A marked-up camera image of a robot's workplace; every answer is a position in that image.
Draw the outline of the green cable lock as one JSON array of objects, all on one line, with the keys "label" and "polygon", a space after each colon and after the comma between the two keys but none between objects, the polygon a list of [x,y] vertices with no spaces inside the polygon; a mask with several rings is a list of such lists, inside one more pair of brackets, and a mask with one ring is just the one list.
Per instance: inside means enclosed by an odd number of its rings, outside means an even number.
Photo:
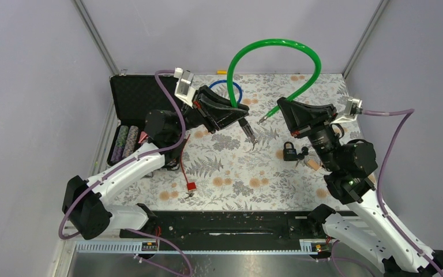
[{"label": "green cable lock", "polygon": [[257,50],[259,48],[263,47],[287,47],[294,50],[297,50],[299,52],[302,52],[306,54],[314,63],[314,72],[311,75],[311,77],[307,80],[305,84],[303,84],[299,89],[297,89],[295,92],[290,94],[286,97],[288,101],[295,100],[298,96],[303,94],[305,91],[307,91],[319,78],[322,70],[322,62],[318,54],[312,50],[309,46],[306,46],[303,43],[296,42],[294,40],[290,39],[279,39],[279,38],[273,38],[273,39],[264,39],[259,40],[256,42],[253,42],[241,50],[239,50],[233,59],[231,60],[228,71],[227,71],[227,89],[228,89],[228,96],[230,100],[230,105],[232,107],[238,107],[238,102],[235,98],[234,90],[233,90],[233,78],[234,78],[234,72],[235,68],[238,64],[238,62],[249,52],[252,52],[254,50]]}]

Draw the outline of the blue cable lock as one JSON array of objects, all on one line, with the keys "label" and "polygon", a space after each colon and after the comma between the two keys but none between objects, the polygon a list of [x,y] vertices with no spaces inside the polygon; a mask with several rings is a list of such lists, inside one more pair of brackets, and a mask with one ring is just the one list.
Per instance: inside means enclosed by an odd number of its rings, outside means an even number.
[{"label": "blue cable lock", "polygon": [[[220,85],[226,86],[226,84],[227,84],[227,80],[217,80],[217,81],[213,82],[212,84],[210,84],[208,87],[210,89],[213,89],[214,87],[217,87],[217,86],[220,86]],[[242,98],[243,98],[243,89],[236,82],[233,82],[232,84],[239,92],[237,103],[240,103],[242,101]]]}]

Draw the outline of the padlock keys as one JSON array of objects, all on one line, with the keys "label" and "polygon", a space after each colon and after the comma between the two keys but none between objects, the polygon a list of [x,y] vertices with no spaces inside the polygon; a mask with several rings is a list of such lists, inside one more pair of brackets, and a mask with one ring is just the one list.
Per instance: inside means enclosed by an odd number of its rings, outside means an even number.
[{"label": "padlock keys", "polygon": [[310,154],[308,147],[302,147],[300,153],[298,153],[296,157],[297,157],[297,161],[295,164],[295,168],[297,168],[300,164],[304,164],[304,165],[308,166],[309,162],[313,158]]}]

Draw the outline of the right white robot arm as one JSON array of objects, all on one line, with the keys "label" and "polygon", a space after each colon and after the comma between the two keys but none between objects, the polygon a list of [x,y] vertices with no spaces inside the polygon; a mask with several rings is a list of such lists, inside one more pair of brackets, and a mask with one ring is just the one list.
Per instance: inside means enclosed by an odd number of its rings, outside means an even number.
[{"label": "right white robot arm", "polygon": [[342,115],[331,104],[311,106],[282,97],[277,105],[292,137],[310,141],[327,172],[324,180],[332,197],[370,229],[365,232],[346,223],[334,209],[321,204],[309,215],[309,233],[346,244],[384,276],[443,275],[443,250],[434,250],[415,236],[385,203],[380,184],[371,181],[376,170],[384,170],[376,162],[374,145],[364,139],[342,144],[333,129],[361,114],[383,117],[385,113],[364,110],[356,98],[347,100]]}]

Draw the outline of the red cable lock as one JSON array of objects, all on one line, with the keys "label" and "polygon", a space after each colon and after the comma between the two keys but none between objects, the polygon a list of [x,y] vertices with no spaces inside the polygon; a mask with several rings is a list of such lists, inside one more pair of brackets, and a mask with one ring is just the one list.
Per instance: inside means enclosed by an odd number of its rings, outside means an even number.
[{"label": "red cable lock", "polygon": [[189,197],[193,197],[195,191],[197,190],[196,183],[190,181],[190,179],[188,178],[188,176],[187,176],[187,174],[186,174],[186,170],[185,170],[185,167],[184,167],[184,159],[183,159],[183,155],[184,155],[184,151],[185,151],[185,148],[186,148],[186,146],[187,146],[187,143],[188,143],[188,141],[189,141],[189,138],[190,138],[190,135],[188,135],[187,138],[186,138],[186,142],[185,142],[185,144],[184,144],[184,146],[183,146],[183,149],[182,149],[182,152],[181,152],[181,155],[180,155],[180,158],[179,158],[179,165],[180,165],[180,168],[181,168],[181,170],[182,170],[183,177],[184,177],[185,182],[186,182],[186,189],[187,189],[186,194],[187,194],[187,198],[189,198]]}]

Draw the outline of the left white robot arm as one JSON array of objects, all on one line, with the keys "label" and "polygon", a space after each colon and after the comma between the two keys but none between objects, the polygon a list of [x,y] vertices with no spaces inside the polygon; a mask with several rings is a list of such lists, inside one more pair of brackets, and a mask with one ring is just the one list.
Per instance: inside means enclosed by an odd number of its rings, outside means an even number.
[{"label": "left white robot arm", "polygon": [[186,131],[204,126],[216,133],[249,115],[242,103],[232,106],[206,85],[195,90],[190,103],[175,111],[151,110],[145,117],[147,140],[131,155],[87,179],[71,178],[62,204],[69,220],[85,240],[105,231],[134,229],[142,237],[156,229],[155,215],[144,204],[114,205],[113,200],[133,181],[177,160],[186,144]]}]

